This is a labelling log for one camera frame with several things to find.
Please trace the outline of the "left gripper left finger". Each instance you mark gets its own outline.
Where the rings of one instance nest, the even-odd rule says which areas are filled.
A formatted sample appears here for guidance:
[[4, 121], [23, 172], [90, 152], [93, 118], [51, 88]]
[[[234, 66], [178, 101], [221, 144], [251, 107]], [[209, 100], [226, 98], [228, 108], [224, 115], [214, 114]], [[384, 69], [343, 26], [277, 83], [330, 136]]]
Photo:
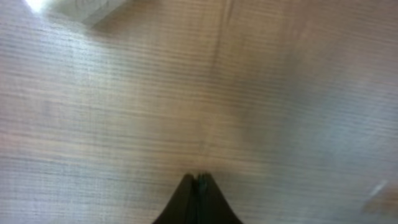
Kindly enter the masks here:
[[196, 223], [196, 187], [192, 174], [185, 174], [164, 210], [153, 224]]

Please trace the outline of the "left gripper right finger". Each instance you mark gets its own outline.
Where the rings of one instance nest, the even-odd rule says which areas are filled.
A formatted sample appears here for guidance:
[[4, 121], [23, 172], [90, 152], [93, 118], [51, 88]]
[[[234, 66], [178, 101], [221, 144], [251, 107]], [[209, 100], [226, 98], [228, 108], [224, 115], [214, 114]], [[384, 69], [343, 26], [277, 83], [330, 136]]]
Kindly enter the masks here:
[[199, 174], [197, 184], [197, 218], [199, 224], [243, 224], [229, 206], [211, 174]]

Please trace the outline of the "plain cream wooden block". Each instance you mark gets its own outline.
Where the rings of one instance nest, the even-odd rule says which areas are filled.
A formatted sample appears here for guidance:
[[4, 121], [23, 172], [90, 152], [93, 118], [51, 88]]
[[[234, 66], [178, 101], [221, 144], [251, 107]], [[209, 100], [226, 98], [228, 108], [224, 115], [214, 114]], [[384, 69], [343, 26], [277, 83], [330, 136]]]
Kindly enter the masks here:
[[86, 26], [102, 21], [113, 11], [126, 5], [129, 0], [61, 0], [52, 1], [48, 12]]

